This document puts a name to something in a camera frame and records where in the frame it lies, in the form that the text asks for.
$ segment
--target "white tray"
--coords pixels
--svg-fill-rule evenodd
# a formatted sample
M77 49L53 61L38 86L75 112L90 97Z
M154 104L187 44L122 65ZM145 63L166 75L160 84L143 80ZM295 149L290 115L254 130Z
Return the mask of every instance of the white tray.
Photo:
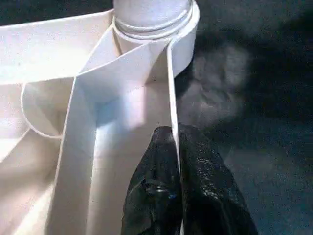
M153 131L172 126L178 143L174 77L192 58L197 5L182 31L158 41L130 40L112 16L0 28L2 39L14 35L0 40L0 89L22 91L4 104L21 124L0 136L15 138L0 162L0 234L119 234Z

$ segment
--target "white plastic part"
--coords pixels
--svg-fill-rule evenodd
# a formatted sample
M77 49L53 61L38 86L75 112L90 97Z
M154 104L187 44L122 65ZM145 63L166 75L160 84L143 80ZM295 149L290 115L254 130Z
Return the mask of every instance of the white plastic part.
M0 28L0 37L8 37L10 31L29 35L30 29L36 29L37 40L42 38L43 42L37 46L31 44L32 48L56 50L45 51L44 55L51 53L53 57L58 55L69 58L78 56L72 52L79 50L79 46L84 51L78 56L78 61L73 58L75 66L72 68L57 60L48 61L47 65L53 66L48 73L45 72L45 76L42 76L44 73L40 70L26 71L25 76L21 76L24 70L19 70L18 64L15 64L17 55L10 55L12 60L0 56L4 64L13 65L9 70L0 65L0 77L4 77L7 83L26 82L22 92L22 107L29 126L35 130L29 131L32 138L42 140L42 146L49 151L48 159L52 159L49 156L55 153L50 148L60 147L53 192L51 183L41 184L39 179L42 177L37 178L39 181L36 187L44 185L47 190L45 193L36 193L36 197L31 200L34 209L26 217L18 217L20 221L23 217L23 221L14 226L15 235L120 233L127 186L153 131L158 126L172 126L178 144L174 77L192 59L199 9L194 1L191 5L189 1L185 1L186 5L182 3L184 1L173 2L178 3L180 10L186 6L190 10L188 12L191 12L190 19L180 30L159 40L142 40L126 35L114 23L112 11ZM166 22L174 19L173 16L166 18ZM97 29L85 28L90 22L99 24ZM82 37L82 44L86 45L79 44L73 34L66 37L67 33L62 31L62 37L65 37L59 39L62 43L51 46L50 43L54 45L54 41L43 34L45 30L51 32L51 27L55 27L54 32L57 32L57 28L71 32L71 27L79 28L80 24L80 29L87 32L76 33L80 34L79 37L86 36ZM26 39L27 43L36 42L28 40L29 37ZM73 51L58 51L60 45L68 46L73 39ZM22 54L25 58L31 56L27 49L22 50ZM25 58L21 63L27 66ZM34 66L42 63L36 54L32 59ZM7 77L1 74L3 71L13 72L13 75ZM72 87L67 92L58 93L55 88L50 89L54 85L63 88L58 85L66 82L63 77L74 77L71 81L73 84L70 83ZM59 94L66 94L67 98L58 97ZM47 104L51 107L48 112L45 107ZM59 104L63 108L67 107L67 111L58 109ZM60 110L66 116L63 125L56 125L53 117ZM46 143L50 141L52 145L47 147ZM41 147L35 145L33 148L41 152ZM43 205L49 204L50 196L52 201L47 211Z
M192 15L190 0L114 0L115 23L136 39L159 39L182 29Z
M73 78L26 83L21 106L29 126L44 137L61 138Z
M22 114L21 84L0 85L0 162L28 129Z
M59 140L50 140L29 130L1 161L0 234L12 234L47 185L53 182L59 153L59 143L55 141Z
M112 13L0 27L0 84L76 76Z

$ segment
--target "dark background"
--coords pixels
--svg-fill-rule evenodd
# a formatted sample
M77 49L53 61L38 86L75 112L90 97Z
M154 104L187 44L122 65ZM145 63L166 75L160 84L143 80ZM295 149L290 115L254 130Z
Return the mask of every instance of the dark background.
M250 108L208 136L233 172L261 235L312 235L312 1L197 3L198 33L226 35L258 59L246 93ZM1 0L0 25L110 8L111 0Z

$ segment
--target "curved cutout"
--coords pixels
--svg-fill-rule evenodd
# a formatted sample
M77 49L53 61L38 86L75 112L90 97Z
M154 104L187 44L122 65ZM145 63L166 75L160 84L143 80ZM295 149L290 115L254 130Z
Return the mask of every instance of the curved cutout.
M35 132L49 138L62 137L73 80L62 78L23 85L22 111Z

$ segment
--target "white cylinder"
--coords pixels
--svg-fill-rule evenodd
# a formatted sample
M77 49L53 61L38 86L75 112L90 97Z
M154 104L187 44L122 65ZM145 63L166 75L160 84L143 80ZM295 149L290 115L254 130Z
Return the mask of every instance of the white cylinder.
M114 0L115 24L137 39L158 39L183 28L192 15L191 0Z

